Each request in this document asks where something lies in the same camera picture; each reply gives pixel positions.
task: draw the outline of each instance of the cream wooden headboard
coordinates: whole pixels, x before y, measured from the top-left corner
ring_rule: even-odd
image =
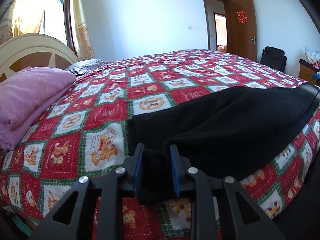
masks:
[[[0,82],[31,67],[66,67],[79,59],[65,44],[39,33],[16,36],[0,45]]]

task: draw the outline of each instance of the beige curtain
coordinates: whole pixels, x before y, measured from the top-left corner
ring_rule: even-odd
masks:
[[[38,33],[46,1],[15,0],[1,21],[0,43],[21,34]]]
[[[94,52],[85,21],[81,0],[70,0],[73,42],[79,60],[94,57]]]
[[[12,10],[7,10],[0,22],[0,45],[13,38],[12,33]]]

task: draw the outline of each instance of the white wall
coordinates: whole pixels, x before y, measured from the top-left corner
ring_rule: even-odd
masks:
[[[312,20],[298,0],[253,1],[258,58],[266,46],[283,49],[288,57],[286,72],[297,76],[304,47],[320,49],[320,35]],[[83,6],[99,58],[119,60],[208,48],[203,0],[83,0]]]
[[[216,0],[204,0],[207,8],[208,22],[210,30],[210,49],[217,50],[216,24],[213,13],[225,14],[223,2]]]

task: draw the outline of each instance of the bedspread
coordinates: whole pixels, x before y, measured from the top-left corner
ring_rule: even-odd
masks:
[[[123,163],[129,155],[125,120],[133,115],[232,86],[293,88],[301,83],[248,59],[211,50],[107,63],[78,78],[72,91],[41,115],[14,151],[0,153],[2,206],[38,224],[77,178],[102,176]],[[283,152],[241,181],[270,218],[299,192],[319,149],[319,120],[317,109]],[[190,207],[188,199],[147,207],[125,198],[124,238],[188,239]],[[216,219],[219,227],[218,213]]]

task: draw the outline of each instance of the black cloth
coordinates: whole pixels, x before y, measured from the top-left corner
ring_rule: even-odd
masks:
[[[171,144],[211,177],[240,181],[263,168],[300,133],[318,106],[316,96],[303,86],[232,87],[127,120],[130,151],[137,143],[145,145],[139,202],[174,197]]]

